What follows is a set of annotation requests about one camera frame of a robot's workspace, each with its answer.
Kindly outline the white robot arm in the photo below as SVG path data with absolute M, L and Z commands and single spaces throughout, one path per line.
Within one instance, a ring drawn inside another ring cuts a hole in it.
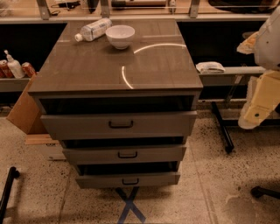
M 254 54 L 255 63 L 266 69 L 248 83 L 247 102 L 238 125 L 245 130 L 259 126 L 280 103 L 280 6 L 277 6 L 259 31 L 237 47 L 239 53 Z

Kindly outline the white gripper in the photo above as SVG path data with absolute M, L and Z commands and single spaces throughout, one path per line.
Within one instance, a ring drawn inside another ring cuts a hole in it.
M 238 125 L 245 130 L 259 126 L 280 103 L 280 72 L 266 71 L 248 82 L 246 102 Z

